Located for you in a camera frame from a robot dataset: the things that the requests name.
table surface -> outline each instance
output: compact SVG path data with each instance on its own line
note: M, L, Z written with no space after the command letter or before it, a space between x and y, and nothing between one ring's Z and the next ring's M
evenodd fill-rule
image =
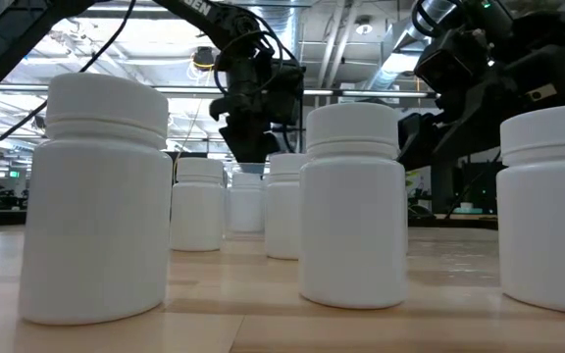
M22 227L0 227L0 352L565 352L565 314L503 296L497 233L409 231L408 300L385 310L298 295L297 263L263 241L171 256L165 302L139 316L47 327L17 316Z

wire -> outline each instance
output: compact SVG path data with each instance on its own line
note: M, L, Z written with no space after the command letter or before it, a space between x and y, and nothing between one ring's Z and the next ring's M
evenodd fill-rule
M276 42L278 49L279 49L279 53L281 55L281 57L279 58L279 65L277 67L276 72L270 77L270 79L268 79L265 83L263 83L260 87L254 89L253 91L247 93L247 94L254 94L256 92L262 91L263 89L265 89L270 83L272 83L272 81L274 81L274 79L279 75L279 73L281 72L281 70L283 69L283 63L284 63L284 57L283 57L283 52L287 54L287 56L289 57L289 59L293 62L293 64L299 68L300 67L300 63L298 62L298 60L295 58L295 56L293 55L293 53L291 53L291 51L289 49L287 49L283 43L281 42L281 40L278 38L278 36L276 35L276 33L274 32L274 30L272 29L272 27L270 26L270 24L267 23L267 21L265 21L262 17L250 12L249 10L246 10L244 8L235 6L235 5L229 5L227 4L226 6L229 7L234 7L239 11L244 12L247 16L258 20L261 24L263 24L263 26L265 27L265 30L254 30L254 31L250 31L247 32L245 34L240 35L239 37L231 40L226 47L224 47L224 49L222 49L220 51L220 54L217 56L216 59L216 63L215 63L215 69L213 71L213 79L215 80L215 85L217 85L217 87L220 89L220 91L222 91L222 93L224 95L228 95L228 91L222 86L222 84L220 83L219 80L219 72L217 70L219 63L221 62L221 58L224 56L224 53L226 51L228 51L232 46L236 45L237 42L240 42L241 40L245 40L248 37L251 36L255 36L255 35L261 35L261 36L269 36L272 39L274 39L274 41Z
M282 140L284 140L284 145L289 153L295 153L295 150L291 148L291 144L289 143L289 137L287 136L286 131L286 124L282 124Z
M202 68L202 69L211 69L215 66L215 64L210 64L210 65L202 65L202 64L197 64L196 62L192 62L194 66L198 67L198 68Z
M206 76L206 85L208 86L208 83L210 81L211 78L211 70L208 71L208 75ZM184 152L184 145L186 144L186 142L188 141L188 139L191 137L191 132L193 131L193 128L195 127L195 121L197 120L197 116L200 114L200 108L202 107L202 102L204 101L204 99L200 99L200 102L197 104L197 109L195 110L195 115L193 116L193 119L191 119L191 124L188 127L188 131L186 132L186 137L184 138L184 141L182 142L182 146L180 147L180 151L178 152L178 155L176 156L176 159L174 160L174 168L173 168L173 173L172 173L172 181L174 183L176 183L176 172L178 171L178 159L180 158L180 156L182 155L182 152Z
M126 27L126 23L128 22L130 15L132 14L132 10L134 9L134 5L136 5L136 0L130 0L128 10L126 11L126 14L124 15L124 19L122 20L122 23L119 25L119 27L117 28L115 33L113 33L113 35L110 37L110 39L108 39L108 41L93 55L93 57L90 58L90 60L86 63L86 65L84 65L79 70L80 73L83 73L86 70L88 70L88 68L90 68L97 61L97 59L99 59L99 57L102 56L102 54L104 54L104 52L108 49L108 47L110 47L115 42L115 40L117 39L119 34L121 34L121 32ZM19 127L21 127L21 126L25 125L27 122L29 122L38 113L40 113L43 109L45 109L46 106L47 106L47 100L45 100L43 103L41 103L33 111L31 111L20 122L16 123L14 126L10 127L6 132L2 133L1 136L0 136L0 142L3 141L4 139L6 139L8 136L10 136L17 129L19 129Z
M238 36L237 38L231 40L231 41L224 47L224 49L222 49L222 51L220 51L220 54L217 56L217 59L216 59L215 70L213 70L213 79L215 80L215 85L217 85L217 88L219 88L225 96L226 96L226 95L229 95L229 93L228 93L228 91L222 86L222 84L220 83L219 70L218 70L219 63L221 62L224 53L225 53L226 51L228 51L229 48L231 48L232 46L234 46L234 45L235 45L236 43L238 43L239 41L245 40L246 38L251 37L251 36L255 36L255 35L267 35L267 36L270 36L270 37L274 38L274 39L277 41L277 43L278 43L278 45L279 45L279 51L280 51L280 52L282 52L283 49L284 49L283 44L282 44L281 41L276 37L276 35L275 35L275 34L270 34L269 32L267 32L267 31L265 31L265 30L255 30L255 31L247 32L247 33L242 34L242 35ZM247 94L247 95L254 94L254 93L260 92L260 91L262 91L263 89L265 89L265 87L267 87L268 85L270 85L270 83L272 83L272 81L279 75L279 73L281 72L282 69L283 69L283 59L281 58L281 59L279 60L279 65L278 65L278 68L277 68L277 70L276 70L276 73L273 74L273 75L270 77L270 79L268 79L265 83L261 84L258 88L255 88L255 89L253 89L252 91L250 91L250 92L248 92L248 93L246 93L246 94Z
M466 197L466 194L468 194L468 192L470 192L470 189L475 184L475 182L477 182L482 176L486 175L487 173L489 173L492 170L494 163L496 163L498 161L498 158L500 158L500 151L498 151L498 153L496 154L496 157L494 157L494 159L491 160L491 162L488 162L488 167L485 168L482 172L480 172L477 176L475 176L472 180L470 180L470 183L468 183L463 188L463 191L461 191L461 194L459 194L459 196L457 196L455 201L450 206L450 210L448 210L448 213L444 217L445 220L450 219L450 215L452 215L452 213L455 211L455 209L457 208L457 205L459 205L461 203L461 201L463 201L463 198Z
M429 36L431 38L437 38L444 33L444 30L424 9L424 7L422 6L424 4L424 1L425 0L418 0L416 5L413 7L413 10L411 11L411 23L413 24L413 27L418 29L418 31L420 31L425 36ZM445 0L445 1L456 6L457 9L461 11L462 14L465 15L463 3L460 0ZM420 15L420 17L424 19L424 21L431 27L431 29L426 29L423 25L420 24L420 22L418 21L418 15Z

ceiling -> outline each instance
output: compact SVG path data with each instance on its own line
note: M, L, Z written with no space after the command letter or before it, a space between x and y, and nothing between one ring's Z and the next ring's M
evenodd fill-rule
M237 0L263 16L294 51L307 69L305 85L313 87L326 48L326 38L333 27L335 0ZM382 45L390 24L409 17L413 0L368 0L362 2L358 16L370 16L372 31L365 35L352 31L343 52L334 83L356 83L367 80L383 64ZM557 8L561 1L508 1L524 12L534 7ZM17 65L4 83L47 84L53 76L78 71L94 51L112 35L121 23L128 1L112 1L96 5L81 16L55 25L49 35ZM149 85L214 86L211 76L195 71L191 54L198 46L212 46L207 36L184 20L177 19L153 2L139 0L128 25L107 53L89 70L93 73L121 76ZM342 25L349 8L343 12ZM400 89L428 90L412 76L399 76L394 82ZM17 123L28 111L46 99L44 92L20 93L0 91L0 134ZM170 97L171 117L168 120L169 149L211 152L226 157L229 149L218 133L225 124L208 116L211 99ZM418 108L432 108L433 102L416 100ZM191 121L195 119L189 133ZM33 147L44 140L40 124L28 124L18 130L9 143L2 143L0 163L30 159Z

plastic container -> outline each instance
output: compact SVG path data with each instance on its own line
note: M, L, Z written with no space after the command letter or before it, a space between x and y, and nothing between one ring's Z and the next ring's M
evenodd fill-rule
M269 257L297 260L300 252L300 168L304 154L270 157L266 189L265 252Z
M235 173L229 199L230 230L263 232L263 181L258 174Z
M565 107L500 126L500 279L518 300L565 311Z
M371 103L307 119L300 172L300 293L315 302L384 308L406 296L407 212L398 113Z
M224 236L224 164L180 158L172 197L172 249L219 250Z
M172 160L168 102L112 76L57 76L34 150L21 317L92 324L165 297Z

background equipment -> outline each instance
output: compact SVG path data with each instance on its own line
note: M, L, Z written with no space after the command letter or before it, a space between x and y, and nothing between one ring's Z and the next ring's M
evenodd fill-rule
M0 14L0 81L54 24L105 1L14 1ZM279 145L270 133L271 123L293 125L300 116L304 69L283 47L269 25L253 13L230 4L208 0L154 2L197 26L221 49L214 75L224 97L211 104L210 114L216 120L227 115L227 126L221 128L220 133L236 160L263 163L269 153L279 151ZM134 3L135 0L132 0L128 14ZM267 37L273 39L276 46L268 42ZM279 59L274 58L276 49ZM283 52L289 60L283 59ZM226 73L228 87L222 87L218 72ZM44 106L13 126L0 140L29 121Z
M407 170L498 146L503 121L565 105L565 12L513 19L501 0L450 2L455 9L440 24L424 0L413 10L416 29L434 39L415 74L440 94L443 112L400 121Z

